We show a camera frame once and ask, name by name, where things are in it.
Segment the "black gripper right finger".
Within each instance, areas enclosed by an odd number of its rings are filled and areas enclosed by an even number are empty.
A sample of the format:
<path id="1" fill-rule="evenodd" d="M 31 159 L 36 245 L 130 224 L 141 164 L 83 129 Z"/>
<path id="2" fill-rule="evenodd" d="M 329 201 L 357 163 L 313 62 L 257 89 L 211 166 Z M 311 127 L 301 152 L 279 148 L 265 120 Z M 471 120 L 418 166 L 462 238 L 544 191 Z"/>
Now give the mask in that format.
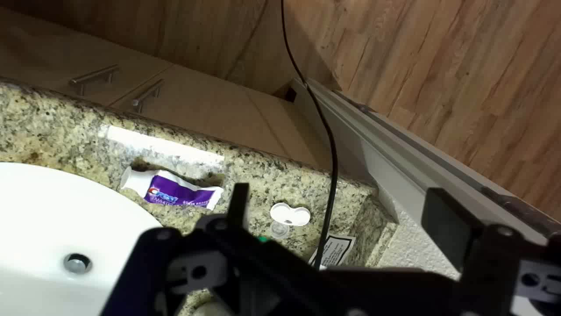
<path id="1" fill-rule="evenodd" d="M 485 222 L 446 189 L 430 187 L 427 191 L 421 226 L 446 257 L 462 270 Z"/>

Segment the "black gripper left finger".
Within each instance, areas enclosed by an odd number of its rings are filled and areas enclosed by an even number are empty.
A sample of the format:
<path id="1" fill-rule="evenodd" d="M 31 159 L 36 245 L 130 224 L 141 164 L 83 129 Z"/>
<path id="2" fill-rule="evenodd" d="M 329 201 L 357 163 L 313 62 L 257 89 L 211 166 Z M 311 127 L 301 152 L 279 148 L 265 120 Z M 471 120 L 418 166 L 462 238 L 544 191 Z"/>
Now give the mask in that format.
<path id="1" fill-rule="evenodd" d="M 227 220 L 230 227 L 243 227 L 246 219 L 246 208 L 250 201 L 250 184 L 237 182 L 232 191 Z"/>

